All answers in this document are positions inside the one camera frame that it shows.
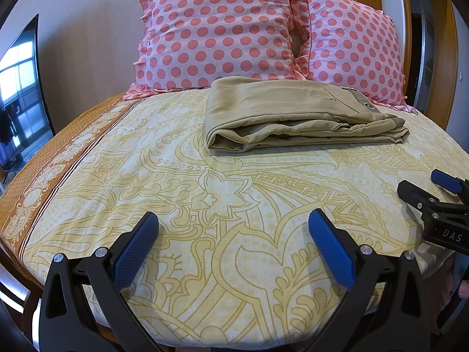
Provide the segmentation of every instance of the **folded clothing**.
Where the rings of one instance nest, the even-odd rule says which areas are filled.
[[[212,83],[208,150],[305,144],[402,143],[405,120],[380,113],[359,91],[314,81],[232,76]]]

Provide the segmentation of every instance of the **television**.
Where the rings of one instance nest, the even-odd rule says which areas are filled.
[[[6,175],[19,171],[55,135],[39,76],[37,38],[38,15],[0,60],[0,166]]]

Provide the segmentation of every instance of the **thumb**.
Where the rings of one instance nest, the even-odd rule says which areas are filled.
[[[461,299],[469,299],[469,281],[462,281],[458,290]]]

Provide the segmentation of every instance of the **yellow floral bedsheet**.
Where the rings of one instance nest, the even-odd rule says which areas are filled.
[[[430,172],[467,178],[469,156],[424,115],[379,107],[406,119],[404,144],[208,154],[207,94],[118,101],[44,164],[1,232],[34,277],[45,282],[56,253],[88,256],[153,211],[159,237],[124,291],[142,324],[171,346],[257,349],[311,336],[344,294],[308,233],[313,209],[379,253],[415,249],[427,275],[440,266],[447,251],[421,243],[397,184],[457,202]]]

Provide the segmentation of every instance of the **pink pillow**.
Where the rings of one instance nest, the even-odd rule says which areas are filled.
[[[125,99],[243,75],[304,79],[294,61],[289,0],[140,0],[145,37]]]
[[[376,104],[416,112],[402,93],[404,72],[392,19],[353,0],[292,5],[305,43],[297,63],[307,79],[361,91]]]

